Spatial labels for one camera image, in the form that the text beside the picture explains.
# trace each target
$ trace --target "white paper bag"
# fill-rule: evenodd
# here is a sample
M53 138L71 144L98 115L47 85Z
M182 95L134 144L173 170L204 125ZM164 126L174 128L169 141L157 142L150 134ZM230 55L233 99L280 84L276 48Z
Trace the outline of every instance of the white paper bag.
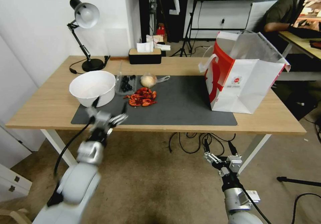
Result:
M261 33L255 34L257 37L253 33L248 37L242 34L242 41L237 41L240 35L219 32L212 56L199 64L200 72L205 72L213 111L254 113L283 68L290 70L275 47ZM233 59L230 54L242 59ZM274 62L246 56L262 56Z

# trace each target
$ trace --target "wooden lid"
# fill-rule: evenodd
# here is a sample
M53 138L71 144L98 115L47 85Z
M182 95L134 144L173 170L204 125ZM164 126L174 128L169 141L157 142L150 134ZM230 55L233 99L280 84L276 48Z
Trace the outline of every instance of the wooden lid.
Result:
M159 48L154 48L152 53L139 53L136 48L131 48L129 50L129 55L161 55L162 52Z

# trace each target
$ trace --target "lamp shade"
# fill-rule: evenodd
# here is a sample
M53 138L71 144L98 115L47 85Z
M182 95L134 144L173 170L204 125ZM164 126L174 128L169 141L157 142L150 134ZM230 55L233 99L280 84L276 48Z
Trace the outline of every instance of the lamp shade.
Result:
M70 0L70 6L75 10L75 20L82 28L92 28L99 20L98 8L80 0Z

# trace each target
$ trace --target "cooked crawfish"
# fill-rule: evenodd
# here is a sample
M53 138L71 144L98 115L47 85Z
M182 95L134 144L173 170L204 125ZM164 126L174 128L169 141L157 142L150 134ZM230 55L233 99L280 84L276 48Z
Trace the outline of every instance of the cooked crawfish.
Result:
M149 88L142 87L138 89L132 95L126 95L124 98L129 98L129 105L131 106L149 106L154 103L157 103L155 100L156 98L156 91L152 92Z

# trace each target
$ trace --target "desk lamp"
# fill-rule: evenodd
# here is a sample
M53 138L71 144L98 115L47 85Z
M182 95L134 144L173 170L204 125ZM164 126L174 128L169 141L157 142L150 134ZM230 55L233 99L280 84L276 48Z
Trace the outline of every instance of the desk lamp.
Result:
M98 8L93 4L82 3L80 0L70 0L70 6L75 10L75 20L67 24L67 26L87 58L87 60L82 64L83 70L85 72L89 72L103 69L103 61L100 59L90 59L90 52L81 44L74 31L74 29L79 26L82 28L92 28L96 25L99 20Z

